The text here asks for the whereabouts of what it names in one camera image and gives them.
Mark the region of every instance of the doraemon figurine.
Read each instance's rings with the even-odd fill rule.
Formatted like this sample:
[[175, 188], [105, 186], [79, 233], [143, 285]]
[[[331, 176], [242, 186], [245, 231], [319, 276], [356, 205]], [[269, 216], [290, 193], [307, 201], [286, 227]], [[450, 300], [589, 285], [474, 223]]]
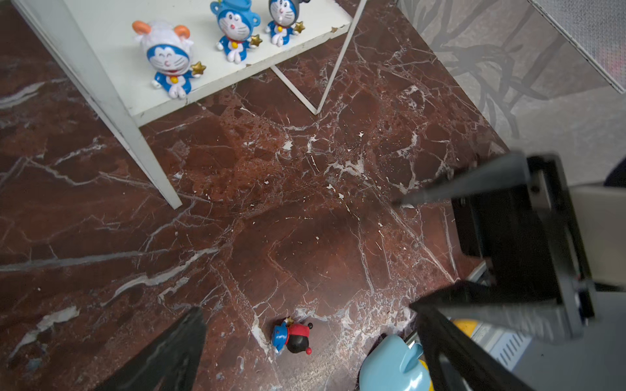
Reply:
[[312, 328], [313, 323], [301, 325], [295, 323], [291, 317], [286, 318], [280, 325], [274, 326], [272, 346], [276, 348], [277, 352], [286, 346], [288, 351], [292, 353], [306, 352], [311, 354], [313, 350], [309, 347], [309, 336]]
[[141, 48], [156, 69], [152, 85], [165, 88], [171, 98], [186, 97], [192, 90], [191, 79], [199, 78], [206, 68], [199, 62], [191, 65], [193, 42], [189, 40], [189, 29], [185, 26], [173, 28], [163, 21], [136, 21], [133, 30], [139, 34]]
[[261, 18], [250, 11], [251, 5], [252, 0], [211, 3], [211, 11], [217, 15], [217, 24], [224, 33], [217, 43], [217, 49], [223, 50], [231, 63], [241, 63], [247, 57], [246, 49], [255, 49], [261, 42], [258, 36], [252, 37], [252, 29], [261, 24]]
[[265, 32], [272, 36], [272, 44], [280, 47], [289, 43], [290, 35], [299, 35], [304, 30], [304, 24], [296, 20], [300, 16], [300, 3], [308, 3], [310, 0], [269, 1], [273, 21], [267, 25]]

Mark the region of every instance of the red marble floor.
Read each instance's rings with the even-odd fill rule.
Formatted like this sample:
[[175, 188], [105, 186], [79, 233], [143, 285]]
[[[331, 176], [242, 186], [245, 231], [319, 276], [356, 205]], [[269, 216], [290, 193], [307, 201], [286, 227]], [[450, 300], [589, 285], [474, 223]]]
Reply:
[[[477, 265], [449, 203], [391, 206], [503, 146], [392, 2], [367, 4], [319, 116], [263, 72], [143, 127], [177, 210], [7, 2], [0, 31], [5, 388], [89, 390], [201, 306], [196, 390], [352, 390], [406, 305]], [[319, 101], [341, 44], [280, 68]], [[269, 345], [288, 315], [311, 356]]]

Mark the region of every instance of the white shelf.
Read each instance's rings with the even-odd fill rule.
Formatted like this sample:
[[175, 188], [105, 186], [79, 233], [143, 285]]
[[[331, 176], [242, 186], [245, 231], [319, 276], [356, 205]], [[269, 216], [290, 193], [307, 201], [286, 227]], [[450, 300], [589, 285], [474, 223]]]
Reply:
[[[249, 49], [248, 58], [237, 65], [227, 62], [226, 55], [215, 48], [223, 34], [210, 10], [210, 0], [64, 1], [138, 126], [344, 34], [352, 22], [334, 0], [302, 3], [299, 20], [306, 29], [278, 48], [264, 31], [272, 20], [267, 1], [255, 0], [252, 11], [260, 15], [261, 25], [254, 34], [264, 41], [258, 49]], [[187, 26], [194, 42], [193, 62], [207, 66], [201, 78], [192, 80], [193, 89], [186, 99], [170, 99], [150, 84], [155, 70], [134, 40], [131, 24], [156, 19]]]

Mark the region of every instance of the white table leg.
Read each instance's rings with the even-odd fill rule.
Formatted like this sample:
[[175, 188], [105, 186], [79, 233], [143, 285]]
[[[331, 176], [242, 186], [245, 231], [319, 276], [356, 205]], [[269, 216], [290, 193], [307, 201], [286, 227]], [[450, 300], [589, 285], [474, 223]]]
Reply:
[[12, 0], [46, 49], [172, 208], [182, 205], [63, 0]]
[[281, 72], [278, 68], [276, 68], [276, 65], [272, 65], [270, 67], [270, 69], [274, 71], [276, 76], [278, 76], [279, 79], [282, 80], [283, 83], [285, 83], [285, 85], [297, 96], [298, 99], [300, 99], [300, 101], [304, 104], [304, 106], [306, 106], [307, 109], [309, 109], [309, 111], [313, 113], [313, 115], [318, 115], [319, 113], [322, 112], [322, 107], [324, 105], [324, 102], [326, 102], [326, 98], [328, 97], [328, 92], [331, 90], [332, 82], [333, 80], [335, 80], [335, 75], [337, 74], [337, 71], [339, 70], [339, 66], [341, 65], [341, 60], [344, 59], [344, 55], [346, 53], [346, 50], [348, 49], [348, 45], [350, 44], [350, 40], [352, 39], [354, 30], [356, 29], [356, 25], [359, 22], [359, 19], [361, 18], [361, 14], [363, 13], [363, 8], [365, 8], [366, 2], [367, 0], [359, 1], [359, 5], [356, 9], [356, 13], [354, 14], [352, 23], [350, 23], [350, 28], [348, 29], [346, 40], [344, 41], [344, 45], [341, 47], [341, 51], [339, 52], [339, 57], [337, 58], [337, 61], [335, 62], [335, 66], [332, 69], [331, 78], [328, 79], [328, 83], [326, 84], [326, 89], [324, 90], [324, 95], [322, 95], [322, 101], [319, 103], [319, 106], [317, 108], [315, 108], [313, 104], [300, 92], [298, 87], [294, 86], [294, 84], [291, 83], [291, 81], [287, 78], [287, 76], [285, 76], [283, 72]]
[[352, 19], [352, 23], [350, 23], [350, 28], [348, 29], [348, 34], [346, 36], [346, 40], [344, 41], [344, 45], [341, 47], [341, 51], [339, 52], [339, 58], [337, 58], [337, 62], [335, 63], [334, 68], [332, 69], [331, 78], [328, 79], [328, 84], [326, 85], [326, 89], [324, 90], [324, 95], [322, 95], [322, 101], [319, 103], [317, 107], [317, 114], [322, 111], [322, 107], [324, 102], [326, 102], [326, 97], [328, 97], [328, 92], [331, 90], [332, 81], [335, 80], [335, 75], [339, 70], [339, 66], [341, 65], [341, 60], [344, 59], [344, 54], [348, 49], [348, 45], [350, 44], [350, 40], [352, 40], [352, 35], [354, 34], [354, 30], [356, 29], [356, 25], [361, 18], [361, 14], [363, 13], [363, 8], [365, 8], [365, 3], [367, 0], [359, 1], [359, 5], [356, 8], [356, 13], [354, 13], [354, 18]]

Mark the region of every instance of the doraemon figurine with sheep costume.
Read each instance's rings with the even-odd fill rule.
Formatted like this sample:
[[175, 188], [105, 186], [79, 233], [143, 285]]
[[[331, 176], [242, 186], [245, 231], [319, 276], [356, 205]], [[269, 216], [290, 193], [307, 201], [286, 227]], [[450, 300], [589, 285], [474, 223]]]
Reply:
[[261, 42], [258, 36], [252, 37], [252, 30], [261, 24], [261, 18], [250, 10], [251, 5], [252, 0], [211, 3], [211, 11], [217, 15], [217, 24], [224, 33], [217, 49], [223, 50], [231, 63], [241, 63], [247, 57], [246, 49], [255, 49]]
[[296, 22], [300, 16], [300, 3], [310, 0], [269, 0], [271, 21], [265, 32], [272, 37], [272, 44], [281, 47], [289, 43], [290, 35], [299, 35], [304, 30], [302, 22]]
[[164, 21], [135, 21], [133, 30], [139, 34], [141, 48], [156, 69], [152, 85], [164, 88], [171, 98], [186, 97], [192, 90], [191, 79], [199, 78], [206, 68], [199, 62], [191, 65], [193, 42], [189, 40], [189, 29], [173, 28]]

